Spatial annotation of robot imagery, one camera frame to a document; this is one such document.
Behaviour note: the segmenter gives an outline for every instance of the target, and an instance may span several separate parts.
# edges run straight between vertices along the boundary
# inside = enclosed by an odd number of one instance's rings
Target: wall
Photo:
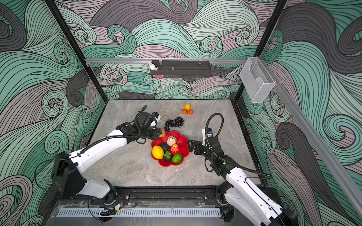
[[[1,225],[42,223],[54,193],[35,185],[35,167],[83,147],[103,106],[44,0],[1,1]],[[45,188],[51,167],[37,171]]]
[[[247,58],[277,0],[57,0],[86,57]],[[95,64],[109,99],[233,99],[242,65],[209,79],[153,79],[146,64]]]
[[[346,170],[362,186],[362,1],[311,0],[282,12],[264,58]],[[243,92],[245,124],[263,170],[300,225],[362,225],[274,91]]]

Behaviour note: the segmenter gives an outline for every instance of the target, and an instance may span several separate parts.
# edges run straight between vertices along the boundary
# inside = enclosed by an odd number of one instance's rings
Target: black frame post
[[[258,48],[255,51],[254,57],[260,57],[261,54],[263,53],[263,50],[264,50],[270,36],[272,35],[275,26],[277,25],[278,19],[279,19],[280,15],[282,14],[282,11],[283,11],[284,6],[285,6],[286,3],[287,3],[287,0],[279,0],[278,1],[277,5],[276,5],[276,7],[274,9],[274,12],[273,12],[273,14],[271,15],[271,17],[269,19],[269,23],[266,26],[265,32],[263,34],[263,37],[261,38],[261,41],[260,41],[260,43],[258,45]],[[235,95],[235,98],[234,98],[234,100],[236,102],[239,101],[239,99],[241,97],[241,94],[244,91],[244,88],[245,88],[244,85],[241,84],[240,87],[239,87],[239,90],[237,91],[237,93]]]
[[[230,100],[230,101],[231,101],[232,107],[234,108],[234,112],[235,112],[236,118],[237,118],[237,120],[239,122],[241,131],[242,131],[242,133],[244,135],[245,143],[248,146],[248,149],[249,149],[249,152],[250,152],[250,155],[251,155],[251,159],[253,160],[253,163],[255,165],[255,169],[257,171],[264,172],[263,168],[261,167],[261,163],[259,161],[258,155],[256,154],[256,151],[254,149],[253,141],[251,140],[251,138],[249,136],[249,133],[248,133],[248,130],[247,130],[247,127],[246,127],[246,125],[244,123],[244,120],[241,117],[240,109],[237,106],[235,100]],[[268,185],[268,182],[267,182],[266,179],[263,179],[261,177],[259,177],[259,179],[261,181],[261,184],[263,184],[265,186]]]
[[[60,13],[58,7],[55,4],[54,0],[45,0],[45,3],[47,4],[48,8],[50,9],[50,12],[53,14],[55,20],[57,21],[60,29],[63,31],[66,39],[69,41],[69,44],[71,45],[73,51],[75,52],[75,55],[78,57],[80,62],[83,65],[83,68],[85,72],[88,74],[89,78],[93,82],[94,86],[96,87],[97,91],[101,95],[103,101],[105,104],[108,103],[108,98],[106,94],[104,93],[101,85],[99,84],[96,75],[94,74],[92,68],[88,66],[85,62],[85,56],[82,52],[82,50],[79,48],[75,38],[73,37],[66,21],[64,20],[62,14]]]

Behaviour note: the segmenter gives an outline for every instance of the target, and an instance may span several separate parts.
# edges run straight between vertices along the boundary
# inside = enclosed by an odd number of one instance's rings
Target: clear plastic holder
[[[264,60],[250,57],[246,61],[240,78],[253,103],[261,103],[275,86],[271,71]]]

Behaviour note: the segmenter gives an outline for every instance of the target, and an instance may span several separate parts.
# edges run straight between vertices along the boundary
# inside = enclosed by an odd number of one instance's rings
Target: red plate
[[[176,143],[178,144],[179,148],[180,148],[180,154],[182,155],[182,160],[179,163],[173,163],[171,162],[165,162],[165,160],[163,159],[156,159],[153,155],[152,155],[152,151],[151,151],[151,156],[154,160],[157,160],[159,162],[159,164],[161,166],[164,167],[168,167],[170,165],[174,165],[174,166],[178,166],[181,165],[181,163],[184,162],[184,159],[186,156],[189,155],[189,146],[187,145],[187,138],[185,136],[182,136],[179,132],[177,131],[171,131],[171,132],[166,132],[166,135],[164,137],[159,137],[158,140],[154,140],[151,143],[151,147],[153,148],[155,145],[160,145],[160,143],[167,143],[167,139],[169,136],[173,136],[176,138]]]

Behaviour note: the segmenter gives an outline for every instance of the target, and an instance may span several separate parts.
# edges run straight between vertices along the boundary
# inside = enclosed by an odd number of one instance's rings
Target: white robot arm
[[[63,197],[87,195],[97,197],[105,204],[114,202],[117,193],[109,181],[92,180],[86,177],[84,172],[102,157],[132,141],[137,141],[138,138],[158,139],[161,130],[156,128],[156,125],[160,116],[157,112],[152,114],[143,112],[144,109],[145,107],[136,116],[133,125],[123,123],[104,138],[81,150],[69,155],[63,152],[56,156],[58,161],[54,163],[52,178]],[[237,163],[232,158],[223,154],[217,138],[218,134],[214,137],[212,130],[207,128],[211,118],[206,124],[206,129],[202,130],[203,142],[192,141],[197,142],[198,145],[197,147],[194,145],[191,150],[195,149],[196,155],[203,155],[211,161],[212,170],[226,180],[218,186],[220,189],[216,188],[220,204],[230,204],[237,208],[255,226],[287,226],[288,224],[284,225],[284,220],[282,220],[282,218],[285,219],[282,207],[265,195],[242,169],[235,167]]]

